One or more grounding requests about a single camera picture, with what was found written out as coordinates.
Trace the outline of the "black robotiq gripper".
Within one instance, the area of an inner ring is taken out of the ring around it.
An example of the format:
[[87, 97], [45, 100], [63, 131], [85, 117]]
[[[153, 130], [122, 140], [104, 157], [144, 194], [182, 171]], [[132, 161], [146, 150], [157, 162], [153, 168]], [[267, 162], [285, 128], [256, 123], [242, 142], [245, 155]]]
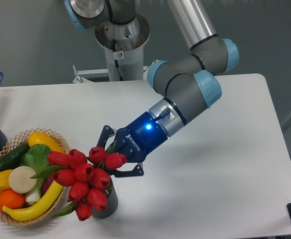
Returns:
[[167, 113], [160, 113], [153, 117], [145, 112], [124, 128], [116, 130], [109, 125], [103, 127], [96, 146], [106, 149], [108, 139], [115, 136], [114, 152], [125, 155], [129, 163], [138, 163], [130, 171], [112, 170], [111, 175], [116, 178], [144, 176], [142, 162], [167, 140], [165, 131], [158, 123], [166, 116]]

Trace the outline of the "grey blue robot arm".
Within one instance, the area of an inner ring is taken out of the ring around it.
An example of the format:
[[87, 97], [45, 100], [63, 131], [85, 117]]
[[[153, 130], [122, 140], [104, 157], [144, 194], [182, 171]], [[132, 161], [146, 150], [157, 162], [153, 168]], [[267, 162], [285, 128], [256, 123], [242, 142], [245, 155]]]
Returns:
[[230, 39], [219, 38], [198, 0], [171, 0], [169, 6], [187, 42], [190, 55], [177, 62], [154, 61], [144, 67], [144, 45], [149, 24], [136, 12], [133, 0], [67, 0], [65, 7], [78, 29], [94, 28], [103, 47], [106, 70], [93, 70], [110, 81], [147, 79], [162, 99], [132, 123], [119, 130], [104, 126], [97, 145], [105, 147], [114, 138], [110, 152], [123, 154], [135, 167], [120, 171], [121, 163], [99, 163], [117, 178], [142, 176], [142, 163], [169, 137], [210, 108], [222, 96], [216, 76], [239, 61], [239, 52]]

